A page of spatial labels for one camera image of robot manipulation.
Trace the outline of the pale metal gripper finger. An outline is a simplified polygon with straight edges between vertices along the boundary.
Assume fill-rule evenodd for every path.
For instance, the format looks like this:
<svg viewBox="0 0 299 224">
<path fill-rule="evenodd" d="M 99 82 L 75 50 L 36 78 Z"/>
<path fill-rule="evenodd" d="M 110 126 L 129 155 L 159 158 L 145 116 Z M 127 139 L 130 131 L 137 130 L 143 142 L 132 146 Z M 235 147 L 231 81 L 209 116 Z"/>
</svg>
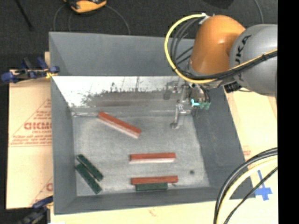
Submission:
<svg viewBox="0 0 299 224">
<path fill-rule="evenodd" d="M 174 121 L 170 124 L 171 129 L 179 129 L 185 121 L 187 111 L 183 105 L 176 105 Z"/>
<path fill-rule="evenodd" d="M 163 94 L 164 100 L 169 100 L 173 95 L 179 93 L 179 85 L 178 84 L 168 84 L 166 86 L 165 92 Z"/>
</svg>

